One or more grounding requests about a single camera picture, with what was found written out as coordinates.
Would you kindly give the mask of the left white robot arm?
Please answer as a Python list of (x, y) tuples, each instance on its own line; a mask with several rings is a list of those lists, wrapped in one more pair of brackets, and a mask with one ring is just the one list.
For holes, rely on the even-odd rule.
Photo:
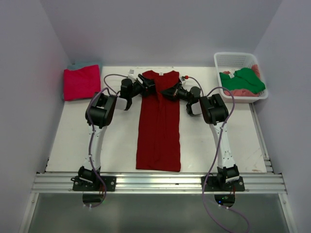
[(112, 122), (113, 114), (116, 109), (129, 110), (133, 97), (147, 96), (155, 91), (155, 82), (139, 74), (135, 80), (124, 78), (120, 91), (114, 95), (109, 87), (94, 94), (85, 113), (89, 128), (88, 152), (78, 175), (71, 179), (74, 191), (106, 191), (106, 183), (100, 176), (101, 151), (104, 134)]

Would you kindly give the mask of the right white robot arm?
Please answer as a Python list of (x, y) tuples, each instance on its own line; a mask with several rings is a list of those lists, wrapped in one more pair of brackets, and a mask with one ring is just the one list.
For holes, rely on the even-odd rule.
[(210, 187), (218, 186), (220, 190), (228, 190), (233, 187), (240, 178), (240, 173), (233, 158), (229, 138), (227, 135), (228, 118), (232, 115), (219, 94), (210, 97), (205, 96), (201, 87), (194, 86), (189, 91), (184, 89), (181, 83), (160, 92), (168, 100), (184, 100), (187, 102), (188, 115), (203, 115), (204, 121), (209, 125), (215, 145), (217, 163), (217, 175), (209, 176), (206, 184)]

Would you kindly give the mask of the dark red t shirt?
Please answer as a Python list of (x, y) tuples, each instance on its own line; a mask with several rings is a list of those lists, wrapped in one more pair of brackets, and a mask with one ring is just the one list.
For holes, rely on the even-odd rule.
[(179, 172), (180, 103), (165, 98), (161, 91), (179, 81), (179, 72), (161, 75), (152, 70), (142, 74), (155, 82), (155, 93), (142, 97), (138, 125), (136, 169)]

